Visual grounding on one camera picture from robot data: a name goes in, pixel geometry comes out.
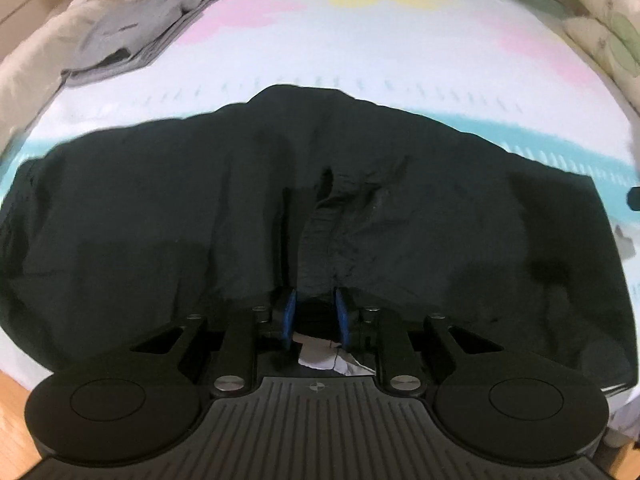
bed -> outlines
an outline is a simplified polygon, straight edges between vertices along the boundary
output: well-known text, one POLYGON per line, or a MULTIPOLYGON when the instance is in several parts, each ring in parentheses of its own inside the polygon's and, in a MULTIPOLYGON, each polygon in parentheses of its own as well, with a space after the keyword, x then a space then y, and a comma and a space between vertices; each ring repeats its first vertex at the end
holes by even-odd
MULTIPOLYGON (((217 110, 273 84, 335 88, 592 176, 640 316, 640 217, 626 205, 640 118, 562 35, 565 12, 555 0, 220 0, 149 67, 59 92, 5 151, 0 197, 22 162, 92 130, 217 110)), ((3 333, 0 369, 26 389, 49 374, 3 333)), ((611 411, 639 394, 611 394, 611 411)))

black garment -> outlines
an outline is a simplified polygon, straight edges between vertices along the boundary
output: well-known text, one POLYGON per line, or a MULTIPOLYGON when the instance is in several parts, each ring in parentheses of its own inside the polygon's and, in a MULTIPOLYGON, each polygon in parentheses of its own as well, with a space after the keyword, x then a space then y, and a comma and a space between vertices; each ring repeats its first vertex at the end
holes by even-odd
POLYGON ((344 285, 636 381, 591 179, 338 91, 278 86, 67 142, 20 168, 0 221, 0 324, 53 370, 194 310, 344 285))

